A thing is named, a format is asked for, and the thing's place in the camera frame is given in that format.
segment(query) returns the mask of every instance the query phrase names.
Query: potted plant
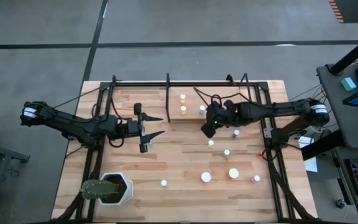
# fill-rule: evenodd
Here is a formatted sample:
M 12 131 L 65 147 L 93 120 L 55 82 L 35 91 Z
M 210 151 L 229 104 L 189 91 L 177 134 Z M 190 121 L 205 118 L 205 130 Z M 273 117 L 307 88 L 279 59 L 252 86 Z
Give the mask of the potted plant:
M 101 205 L 124 205 L 133 197 L 133 182 L 122 172 L 104 173 L 100 180 L 87 180 L 81 188 L 85 199 L 99 199 Z

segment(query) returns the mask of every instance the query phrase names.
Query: paper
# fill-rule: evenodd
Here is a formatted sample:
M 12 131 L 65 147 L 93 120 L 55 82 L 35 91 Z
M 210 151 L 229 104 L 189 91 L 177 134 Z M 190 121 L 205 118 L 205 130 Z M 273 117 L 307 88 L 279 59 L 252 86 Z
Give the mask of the paper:
M 309 138 L 309 137 L 302 136 L 301 138 L 299 138 L 299 146 L 301 148 L 308 146 L 309 144 L 311 144 L 313 142 L 314 142 L 314 139 Z M 304 163 L 305 163 L 305 168 L 307 171 L 317 172 L 317 161 L 316 161 L 315 157 L 308 159 L 307 161 L 304 161 Z

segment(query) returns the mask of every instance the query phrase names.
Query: white cap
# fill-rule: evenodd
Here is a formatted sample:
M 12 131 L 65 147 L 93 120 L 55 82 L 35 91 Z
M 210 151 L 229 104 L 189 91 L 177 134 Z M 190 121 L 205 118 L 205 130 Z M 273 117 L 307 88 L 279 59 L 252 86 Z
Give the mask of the white cap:
M 236 179 L 239 176 L 239 171 L 235 168 L 229 170 L 229 175 L 231 178 Z
M 208 183 L 209 181 L 211 181 L 211 174 L 209 172 L 204 172 L 201 175 L 201 180 L 203 180 L 203 182 Z
M 254 181 L 256 181 L 256 182 L 260 181 L 259 175 L 255 175 L 255 176 L 254 176 Z
M 167 186 L 168 182 L 166 180 L 161 180 L 161 186 L 165 187 Z

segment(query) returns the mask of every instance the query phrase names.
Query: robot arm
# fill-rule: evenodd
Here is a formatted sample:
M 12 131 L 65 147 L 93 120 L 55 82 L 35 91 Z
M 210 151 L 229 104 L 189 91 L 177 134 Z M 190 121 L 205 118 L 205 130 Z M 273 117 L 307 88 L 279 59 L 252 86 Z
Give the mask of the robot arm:
M 91 119 L 84 119 L 73 114 L 68 114 L 53 109 L 45 102 L 26 102 L 22 110 L 20 119 L 21 125 L 46 125 L 50 128 L 62 132 L 62 136 L 69 139 L 76 138 L 85 147 L 98 147 L 102 144 L 100 140 L 103 136 L 112 141 L 116 139 L 125 139 L 131 137 L 140 137 L 140 152 L 147 152 L 147 143 L 157 135 L 163 133 L 145 134 L 143 121 L 160 121 L 161 118 L 153 118 L 142 113 L 142 105 L 134 105 L 134 114 L 137 115 L 137 121 L 132 118 L 126 119 L 126 123 L 113 115 L 104 114 Z
M 211 138 L 216 130 L 223 126 L 247 126 L 263 118 L 277 116 L 299 115 L 297 119 L 283 128 L 273 129 L 272 146 L 280 147 L 280 142 L 287 142 L 288 138 L 308 126 L 323 126 L 329 122 L 329 115 L 323 103 L 314 99 L 304 99 L 286 103 L 272 103 L 260 105 L 253 102 L 233 103 L 224 102 L 223 108 L 217 101 L 213 101 L 206 109 L 206 123 L 201 127 L 204 134 Z

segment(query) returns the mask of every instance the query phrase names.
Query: small bottle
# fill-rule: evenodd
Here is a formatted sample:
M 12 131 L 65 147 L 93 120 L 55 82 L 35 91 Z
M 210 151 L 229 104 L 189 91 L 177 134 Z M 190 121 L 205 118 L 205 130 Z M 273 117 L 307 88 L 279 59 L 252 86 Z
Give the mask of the small bottle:
M 259 177 L 259 175 L 255 175 L 255 176 L 253 176 L 253 177 L 251 178 L 251 181 L 253 181 L 254 183 L 259 182 L 259 181 L 260 181 L 260 177 Z
M 211 181 L 211 174 L 209 172 L 202 173 L 201 180 L 203 180 L 204 183 L 208 183 Z
M 223 156 L 224 156 L 224 158 L 225 158 L 226 160 L 228 159 L 229 155 L 230 155 L 230 150 L 225 149 L 225 150 L 223 151 Z
M 232 169 L 229 170 L 229 176 L 232 179 L 236 179 L 239 176 L 239 171 L 237 169 L 235 169 L 235 168 L 232 168 Z
M 209 140 L 208 141 L 208 147 L 212 148 L 212 146 L 214 146 L 214 141 L 213 140 Z
M 200 106 L 200 114 L 201 115 L 205 114 L 205 106 L 204 105 Z
M 234 130 L 233 132 L 233 135 L 232 135 L 232 138 L 236 138 L 238 135 L 240 134 L 240 131 L 239 130 Z
M 161 186 L 166 187 L 168 182 L 166 180 L 161 180 Z
M 186 103 L 186 95 L 182 94 L 180 95 L 180 103 L 184 105 Z
M 181 114 L 182 114 L 182 115 L 185 115 L 185 114 L 186 114 L 186 106 L 181 106 L 181 107 L 180 107 L 180 110 L 181 110 Z

